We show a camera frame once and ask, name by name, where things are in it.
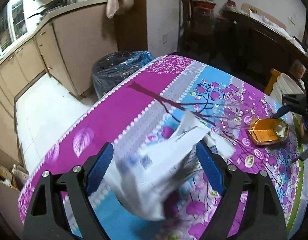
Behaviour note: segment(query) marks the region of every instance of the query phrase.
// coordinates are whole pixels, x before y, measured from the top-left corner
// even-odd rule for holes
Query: window
[[[12,7],[12,20],[15,36],[16,39],[18,39],[27,32],[22,0],[10,0],[10,6]]]
[[[0,14],[0,48],[4,51],[10,44],[12,39],[9,33],[8,19],[7,19],[7,6]]]
[[[0,14],[0,55],[26,32],[23,0],[9,0]]]

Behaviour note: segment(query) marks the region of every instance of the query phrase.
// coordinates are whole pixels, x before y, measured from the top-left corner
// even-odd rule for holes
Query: white plastic bag
[[[145,220],[163,220],[167,197],[202,167],[196,143],[204,138],[209,147],[231,156],[231,143],[212,132],[193,114],[186,112],[178,129],[166,141],[146,147],[125,159],[111,161],[104,179],[121,204]]]

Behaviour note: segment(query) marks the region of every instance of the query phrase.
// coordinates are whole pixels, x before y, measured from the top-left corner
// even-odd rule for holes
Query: trash bin
[[[118,51],[102,57],[92,68],[98,99],[152,60],[148,51]]]

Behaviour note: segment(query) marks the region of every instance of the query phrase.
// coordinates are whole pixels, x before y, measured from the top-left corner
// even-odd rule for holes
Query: table
[[[259,21],[251,18],[249,15],[234,12],[234,11],[224,11],[223,17],[230,19],[231,21],[237,22],[240,26],[254,29],[259,33],[262,33],[269,39],[271,39],[276,44],[280,45],[287,53],[288,57],[291,58],[291,64],[288,66],[287,71],[291,67],[295,59],[298,59],[307,69],[308,69],[308,56],[300,51],[292,42],[287,40],[285,37],[281,36],[277,32],[268,28]]]
[[[283,117],[290,130],[287,143],[280,148],[256,147],[247,135],[252,116],[268,117],[278,107],[261,91],[211,66],[175,55],[157,58],[99,100],[53,145],[20,193],[20,217],[24,221],[43,171],[57,174],[82,165],[106,141],[113,143],[114,158],[120,159],[148,144],[166,140],[187,108],[232,141],[236,151],[227,163],[247,172],[264,169],[269,173],[291,237],[302,222],[308,198],[308,160],[291,164],[299,154],[292,114]],[[243,192],[229,236],[238,231],[246,197],[247,192]],[[144,221],[131,215],[105,181],[89,197],[112,240],[199,239],[220,199],[202,171],[166,201],[166,214],[172,218],[165,221]],[[80,236],[66,195],[64,206],[71,230]]]

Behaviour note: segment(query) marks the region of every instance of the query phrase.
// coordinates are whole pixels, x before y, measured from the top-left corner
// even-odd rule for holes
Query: wall socket
[[[167,36],[168,36],[167,34],[163,35],[163,44],[165,44],[167,42]]]

